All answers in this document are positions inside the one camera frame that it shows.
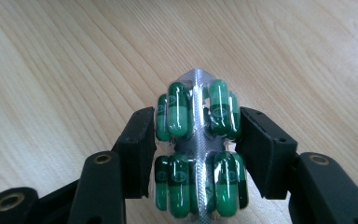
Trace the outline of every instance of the light wooden surface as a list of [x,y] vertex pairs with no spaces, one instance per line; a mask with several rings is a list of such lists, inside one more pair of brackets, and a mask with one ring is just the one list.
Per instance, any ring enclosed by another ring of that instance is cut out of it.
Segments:
[[[0,191],[79,178],[131,114],[201,67],[358,185],[358,1],[0,0]],[[259,199],[232,222],[288,223]],[[150,199],[129,223],[167,223]]]

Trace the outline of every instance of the wood grain surface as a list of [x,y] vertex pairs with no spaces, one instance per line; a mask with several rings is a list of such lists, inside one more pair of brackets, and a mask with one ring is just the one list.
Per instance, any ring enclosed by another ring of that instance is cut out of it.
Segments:
[[[0,192],[78,179],[194,67],[358,185],[358,1],[0,0]],[[287,200],[249,188],[230,222],[290,222]],[[151,199],[127,200],[127,215],[173,222]]]

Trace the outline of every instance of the wooden table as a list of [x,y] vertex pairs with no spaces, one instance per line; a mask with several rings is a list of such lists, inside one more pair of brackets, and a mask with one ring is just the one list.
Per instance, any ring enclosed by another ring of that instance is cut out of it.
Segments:
[[[42,197],[79,178],[131,114],[186,71],[226,80],[358,185],[358,1],[0,0],[0,191]],[[232,222],[287,223],[287,200]],[[127,200],[129,223],[168,223]]]

